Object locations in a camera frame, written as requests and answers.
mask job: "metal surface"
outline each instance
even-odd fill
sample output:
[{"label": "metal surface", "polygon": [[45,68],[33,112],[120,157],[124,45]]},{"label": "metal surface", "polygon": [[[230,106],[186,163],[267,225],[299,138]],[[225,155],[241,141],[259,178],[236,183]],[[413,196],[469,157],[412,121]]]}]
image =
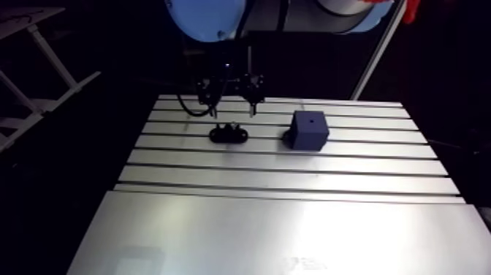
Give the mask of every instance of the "metal surface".
[{"label": "metal surface", "polygon": [[[250,137],[244,144],[225,145],[208,140],[216,120],[189,118],[178,109],[174,96],[159,98],[155,108],[172,110],[150,114],[119,179],[132,182],[135,189],[158,185],[323,194],[445,195],[452,200],[459,195],[398,103],[347,105],[352,102],[272,98],[259,106],[259,112],[274,113],[249,118],[247,102],[240,97],[224,97],[221,107],[228,112],[220,112],[217,121],[245,122],[242,127]],[[185,96],[185,100],[188,106],[199,107],[196,97]],[[281,136],[297,108],[336,113],[327,116],[331,133],[320,152],[292,151],[283,146]]]},{"label": "metal surface", "polygon": [[[367,12],[354,16],[337,16],[322,10],[315,1],[291,0],[283,31],[340,33],[352,29]],[[280,1],[255,0],[245,31],[275,31]]]},{"label": "metal surface", "polygon": [[127,165],[119,181],[167,186],[230,189],[297,190],[306,192],[367,192],[458,195],[450,178],[375,176],[323,173],[285,173],[184,167]]},{"label": "metal surface", "polygon": [[[191,117],[183,111],[154,110],[151,112],[148,120],[176,122],[193,121],[211,124],[229,123],[234,121],[240,124],[274,124],[287,126],[292,122],[292,115],[258,113],[251,118],[249,117],[248,113],[222,112],[218,114],[217,119],[214,119],[209,116]],[[326,116],[326,120],[330,127],[418,130],[417,126],[411,119]]]},{"label": "metal surface", "polygon": [[246,143],[225,144],[213,143],[208,137],[178,137],[141,135],[136,148],[167,148],[190,151],[228,151],[270,154],[305,154],[311,156],[361,156],[361,157],[399,157],[436,159],[429,146],[406,144],[380,143],[346,143],[327,142],[321,151],[294,151],[283,144],[281,140],[266,140],[249,138]]},{"label": "metal surface", "polygon": [[427,196],[427,195],[369,195],[347,193],[320,193],[301,191],[272,191],[272,190],[244,190],[244,189],[211,189],[141,186],[135,184],[116,184],[116,191],[144,192],[174,195],[199,195],[208,197],[247,197],[268,200],[318,200],[318,201],[344,201],[360,203],[453,203],[465,204],[461,197]]},{"label": "metal surface", "polygon": [[[250,138],[279,139],[288,129],[276,125],[243,125]],[[148,122],[143,127],[144,134],[197,135],[207,137],[214,125],[177,122]],[[374,130],[374,129],[329,129],[329,140],[366,141],[370,143],[426,143],[425,137],[416,131]]]},{"label": "metal surface", "polygon": [[381,173],[447,175],[438,160],[375,159],[355,157],[288,156],[249,153],[215,153],[135,149],[131,164],[220,167],[226,169],[288,170],[312,173]]},{"label": "metal surface", "polygon": [[[197,100],[196,95],[183,95],[184,100]],[[178,100],[174,94],[160,94],[159,99]],[[221,98],[221,102],[245,102],[239,96],[225,96]],[[401,108],[399,102],[374,102],[374,101],[348,101],[348,100],[332,100],[332,99],[296,99],[288,97],[266,97],[266,103],[296,103],[307,105],[345,105],[345,106],[377,106]]]},{"label": "metal surface", "polygon": [[356,15],[370,9],[373,3],[359,0],[317,0],[320,5],[339,15]]},{"label": "metal surface", "polygon": [[69,275],[489,275],[473,206],[108,192]]},{"label": "metal surface", "polygon": [[[206,105],[198,101],[188,101],[186,106],[191,110],[204,110]],[[249,112],[247,102],[220,102],[217,111],[223,112]],[[153,106],[154,110],[182,110],[179,102],[158,100]],[[365,106],[340,105],[303,105],[288,103],[261,103],[257,105],[257,113],[293,113],[296,110],[317,110],[331,116],[367,116],[380,118],[409,118],[408,112],[402,108],[382,108]]]}]

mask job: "dark background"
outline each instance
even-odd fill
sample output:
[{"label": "dark background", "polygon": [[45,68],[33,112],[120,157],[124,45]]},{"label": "dark background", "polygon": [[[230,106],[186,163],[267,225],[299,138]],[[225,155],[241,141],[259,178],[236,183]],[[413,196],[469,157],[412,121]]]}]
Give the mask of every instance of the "dark background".
[{"label": "dark background", "polygon": [[[102,71],[0,154],[1,224],[7,229],[1,242],[9,256],[0,270],[65,274],[156,95],[189,86],[191,74],[183,36],[163,1],[10,4],[66,7],[41,22],[40,31],[76,80]],[[362,94],[363,100],[401,101],[464,198],[477,206],[491,206],[489,8],[486,1],[422,0],[416,22],[397,29]],[[363,66],[356,61],[370,56],[380,33],[258,34],[254,70],[266,75],[269,96],[348,99]],[[23,32],[0,42],[0,60],[27,94],[66,89]],[[193,62],[193,73],[210,68],[202,59]],[[352,73],[340,73],[346,70]]]}]

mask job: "blue cube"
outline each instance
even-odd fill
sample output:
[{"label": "blue cube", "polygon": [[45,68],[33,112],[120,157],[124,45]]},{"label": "blue cube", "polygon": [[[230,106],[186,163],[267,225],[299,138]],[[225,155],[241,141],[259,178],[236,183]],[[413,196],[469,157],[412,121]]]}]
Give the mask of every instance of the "blue cube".
[{"label": "blue cube", "polygon": [[297,110],[283,141],[293,150],[320,151],[328,136],[329,127],[323,112]]}]

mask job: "black object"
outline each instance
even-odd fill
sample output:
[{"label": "black object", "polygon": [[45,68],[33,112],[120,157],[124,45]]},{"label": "black object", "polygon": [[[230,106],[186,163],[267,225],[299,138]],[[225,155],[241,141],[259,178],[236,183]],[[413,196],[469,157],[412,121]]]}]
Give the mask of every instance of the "black object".
[{"label": "black object", "polygon": [[214,143],[244,143],[249,139],[249,134],[239,124],[227,123],[223,128],[217,124],[210,131],[209,137]]},{"label": "black object", "polygon": [[[234,42],[236,45],[238,45],[238,42],[239,42],[240,38],[242,37],[242,32],[244,30],[244,26],[246,25],[246,22],[249,18],[249,15],[251,14],[251,10],[252,10],[252,7],[254,6],[255,1],[256,0],[249,0],[245,3],[244,13],[242,14],[242,18],[239,21],[239,25],[237,26],[237,30],[235,31]],[[225,78],[224,78],[224,81],[222,83],[222,87],[219,90],[220,94],[218,94],[218,96],[216,96],[216,97],[212,97],[212,98],[216,98],[216,101],[209,104],[208,108],[206,110],[199,112],[199,113],[193,112],[191,109],[189,109],[186,106],[181,95],[179,93],[176,94],[178,96],[178,101],[179,101],[180,106],[185,110],[186,113],[188,113],[190,116],[197,116],[197,117],[206,116],[207,114],[211,113],[212,116],[216,117],[216,106],[220,103],[221,97],[224,95],[225,91],[227,90],[227,85],[229,83],[229,79],[230,79],[230,76],[232,74],[232,68],[231,68],[230,64],[225,64],[224,67],[225,67]]]},{"label": "black object", "polygon": [[257,104],[264,102],[264,90],[262,89],[263,84],[263,75],[244,74],[244,76],[239,79],[239,95],[247,100],[247,102],[249,102],[251,105],[251,117],[256,115]]},{"label": "black object", "polygon": [[293,150],[320,151],[326,144],[329,127],[323,112],[296,110],[283,142]]}]

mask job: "black cable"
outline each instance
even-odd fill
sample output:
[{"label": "black cable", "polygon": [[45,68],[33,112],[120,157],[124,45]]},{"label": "black cable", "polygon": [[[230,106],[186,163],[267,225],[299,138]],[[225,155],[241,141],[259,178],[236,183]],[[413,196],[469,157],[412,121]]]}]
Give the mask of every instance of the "black cable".
[{"label": "black cable", "polygon": [[[248,0],[245,4],[245,9],[244,9],[244,13],[242,15],[242,18],[240,19],[239,21],[239,25],[237,26],[237,30],[235,31],[235,37],[234,37],[234,43],[237,44],[240,37],[242,36],[242,32],[243,32],[243,29],[244,27],[246,26],[246,22],[247,22],[247,19],[249,17],[249,15],[251,14],[251,10],[252,10],[252,7],[254,6],[254,2],[255,0]],[[225,91],[227,90],[227,86],[228,86],[228,83],[229,83],[229,78],[230,78],[230,75],[232,74],[232,70],[233,70],[233,58],[235,57],[235,53],[232,54],[232,62],[230,62],[230,65],[228,67],[225,67],[225,78],[224,78],[224,84],[221,88],[221,92],[220,92],[220,95],[218,96],[216,102],[214,102],[212,105],[209,105],[208,106],[208,109],[207,110],[204,110],[202,112],[199,112],[199,113],[195,113],[193,112],[192,110],[190,110],[186,104],[184,103],[182,97],[180,96],[180,93],[177,93],[176,95],[178,96],[178,101],[179,101],[179,104],[180,106],[185,110],[186,113],[188,113],[190,116],[206,116],[207,114],[209,114],[213,109],[216,108],[216,106],[219,104],[220,100],[221,100],[221,97],[225,94]]]}]

